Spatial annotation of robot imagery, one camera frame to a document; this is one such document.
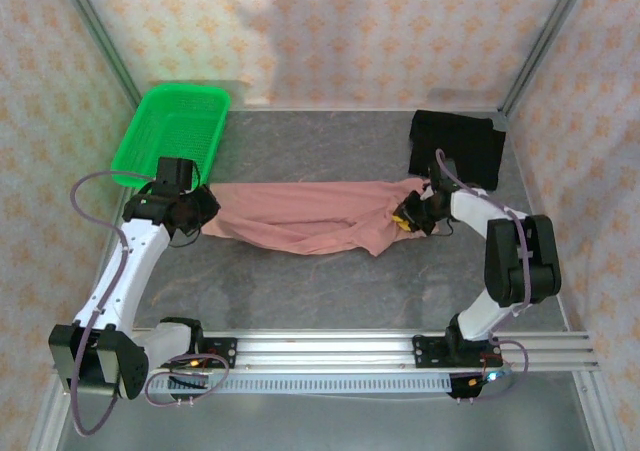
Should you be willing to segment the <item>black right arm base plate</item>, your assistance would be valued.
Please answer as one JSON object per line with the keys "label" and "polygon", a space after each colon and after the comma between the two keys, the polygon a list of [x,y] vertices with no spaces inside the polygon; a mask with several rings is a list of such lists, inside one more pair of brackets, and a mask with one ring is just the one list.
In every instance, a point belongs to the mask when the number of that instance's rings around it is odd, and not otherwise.
{"label": "black right arm base plate", "polygon": [[500,368],[504,361],[487,341],[467,341],[445,336],[415,335],[413,357],[417,368]]}

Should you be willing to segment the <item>aluminium mounting rail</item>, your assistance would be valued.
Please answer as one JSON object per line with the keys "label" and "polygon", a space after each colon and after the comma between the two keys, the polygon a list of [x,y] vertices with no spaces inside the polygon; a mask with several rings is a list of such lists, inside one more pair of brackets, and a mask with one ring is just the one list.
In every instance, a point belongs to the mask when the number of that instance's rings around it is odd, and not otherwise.
{"label": "aluminium mounting rail", "polygon": [[[236,373],[414,373],[416,330],[235,330],[206,337],[238,340]],[[513,371],[597,371],[586,332],[503,332],[500,353]]]}

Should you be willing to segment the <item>green plastic basket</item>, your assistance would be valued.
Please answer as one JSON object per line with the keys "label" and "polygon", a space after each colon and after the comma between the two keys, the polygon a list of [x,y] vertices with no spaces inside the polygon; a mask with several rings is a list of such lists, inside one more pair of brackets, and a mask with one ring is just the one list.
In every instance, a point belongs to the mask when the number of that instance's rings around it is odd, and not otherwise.
{"label": "green plastic basket", "polygon": [[211,172],[231,97],[219,87],[165,83],[141,100],[116,151],[111,169],[120,186],[141,188],[156,173],[161,157],[197,164],[194,182]]}

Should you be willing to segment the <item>small circuit board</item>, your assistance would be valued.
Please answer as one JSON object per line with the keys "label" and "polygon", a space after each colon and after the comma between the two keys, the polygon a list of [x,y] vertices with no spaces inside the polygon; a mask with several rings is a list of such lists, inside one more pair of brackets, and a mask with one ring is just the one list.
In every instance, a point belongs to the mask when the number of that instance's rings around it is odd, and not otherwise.
{"label": "small circuit board", "polygon": [[211,355],[205,355],[204,357],[184,355],[171,358],[165,364],[165,367],[169,370],[205,370],[211,368],[215,362],[216,360]]}
{"label": "small circuit board", "polygon": [[509,375],[510,373],[511,371],[506,369],[489,371],[486,374],[471,377],[467,384],[470,388],[482,388],[489,383],[495,382],[496,380]]}

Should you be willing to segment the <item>folded black t-shirt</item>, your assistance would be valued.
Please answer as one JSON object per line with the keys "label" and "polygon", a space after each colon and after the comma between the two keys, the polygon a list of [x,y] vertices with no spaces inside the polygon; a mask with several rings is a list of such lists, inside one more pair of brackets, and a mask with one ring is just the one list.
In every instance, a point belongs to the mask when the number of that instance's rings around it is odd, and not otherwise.
{"label": "folded black t-shirt", "polygon": [[441,149],[455,162],[461,181],[495,191],[505,139],[506,133],[495,129],[491,118],[417,110],[409,132],[408,173],[429,177],[429,165]]}

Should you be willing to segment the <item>aluminium frame post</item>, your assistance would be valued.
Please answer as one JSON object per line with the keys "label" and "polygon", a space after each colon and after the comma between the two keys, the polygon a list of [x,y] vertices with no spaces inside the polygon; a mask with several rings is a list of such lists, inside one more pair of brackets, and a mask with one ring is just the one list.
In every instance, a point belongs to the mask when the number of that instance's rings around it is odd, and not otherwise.
{"label": "aluminium frame post", "polygon": [[97,13],[92,1],[70,1],[79,14],[85,29],[91,35],[94,44],[106,60],[107,65],[124,91],[127,100],[133,108],[137,108],[142,99],[141,92],[131,76],[125,61],[111,39],[102,19]]}
{"label": "aluminium frame post", "polygon": [[546,55],[551,50],[558,37],[564,23],[571,14],[578,0],[556,0],[551,9],[540,33],[535,39],[533,46],[520,68],[511,88],[498,111],[505,118],[509,119],[515,112],[516,107],[527,88],[533,82],[538,68],[543,63]]}

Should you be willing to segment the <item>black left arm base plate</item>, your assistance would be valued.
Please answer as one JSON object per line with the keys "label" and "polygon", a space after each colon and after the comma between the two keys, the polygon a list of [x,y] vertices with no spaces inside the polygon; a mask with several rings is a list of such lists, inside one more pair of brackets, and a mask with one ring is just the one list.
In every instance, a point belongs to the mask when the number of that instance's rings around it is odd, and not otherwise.
{"label": "black left arm base plate", "polygon": [[[184,355],[194,355],[197,357],[204,357],[205,355],[211,355],[216,360],[215,364],[205,370],[210,369],[224,369],[224,364],[220,361],[222,358],[230,369],[235,367],[235,361],[237,357],[238,340],[234,337],[203,337],[195,344],[191,345],[188,350],[180,353],[174,353],[168,358],[164,359],[156,368],[164,368],[165,364],[174,357]],[[177,371],[205,371],[205,370],[177,370]]]}

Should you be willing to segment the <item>aluminium frame leg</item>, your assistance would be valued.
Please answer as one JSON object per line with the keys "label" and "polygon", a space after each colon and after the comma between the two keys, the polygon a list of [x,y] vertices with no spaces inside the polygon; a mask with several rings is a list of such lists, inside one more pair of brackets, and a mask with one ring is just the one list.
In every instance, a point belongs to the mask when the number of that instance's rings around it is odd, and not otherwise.
{"label": "aluminium frame leg", "polygon": [[626,451],[602,373],[577,371],[573,378],[594,450]]}
{"label": "aluminium frame leg", "polygon": [[57,451],[70,408],[70,396],[51,374],[27,445],[27,451]]}

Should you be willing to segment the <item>pink t-shirt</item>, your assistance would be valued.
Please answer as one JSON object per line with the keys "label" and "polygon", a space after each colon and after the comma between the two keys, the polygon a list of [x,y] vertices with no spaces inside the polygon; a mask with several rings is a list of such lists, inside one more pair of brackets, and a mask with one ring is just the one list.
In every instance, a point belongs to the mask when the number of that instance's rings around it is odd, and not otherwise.
{"label": "pink t-shirt", "polygon": [[217,183],[221,205],[202,227],[206,236],[232,239],[296,255],[363,249],[377,257],[392,244],[424,238],[392,217],[423,180],[398,182]]}

